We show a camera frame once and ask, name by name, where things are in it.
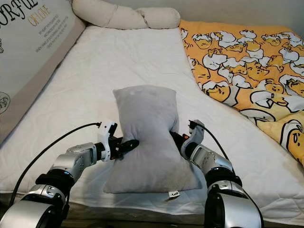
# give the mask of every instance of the white bolster pillow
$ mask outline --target white bolster pillow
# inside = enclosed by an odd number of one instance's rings
[[[101,0],[74,0],[74,13],[94,25],[113,29],[173,29],[180,14],[172,8],[139,8],[113,5]]]

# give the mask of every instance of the white mattress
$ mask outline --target white mattress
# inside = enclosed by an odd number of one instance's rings
[[[264,219],[304,224],[304,170],[275,141],[234,109],[204,95],[187,62],[178,29],[116,30],[88,27],[43,93],[0,150],[0,192],[12,189],[28,163],[53,140],[90,122],[119,122],[113,89],[150,84],[177,91],[180,133],[199,119],[216,135],[244,188]],[[83,129],[51,148],[30,169],[19,192],[26,192],[55,158],[73,145],[96,142],[96,127]],[[121,136],[118,129],[116,136]],[[219,151],[206,135],[203,143]],[[181,193],[106,194],[103,185],[113,162],[87,168],[72,188],[71,201],[92,207],[147,209],[174,215],[203,213],[206,186]]]

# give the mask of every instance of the gray pillow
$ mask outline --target gray pillow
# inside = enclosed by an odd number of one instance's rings
[[[168,192],[201,187],[192,165],[181,157],[169,131],[178,131],[176,92],[151,85],[113,91],[124,141],[139,146],[116,160],[106,193]]]

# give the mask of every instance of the pillow tag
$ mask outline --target pillow tag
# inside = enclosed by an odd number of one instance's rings
[[[180,193],[178,191],[169,191],[169,197],[170,198],[175,198],[180,196]]]

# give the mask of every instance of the printed blanket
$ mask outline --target printed blanket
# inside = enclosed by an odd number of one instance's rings
[[[200,89],[239,110],[304,165],[304,42],[286,27],[182,20]]]

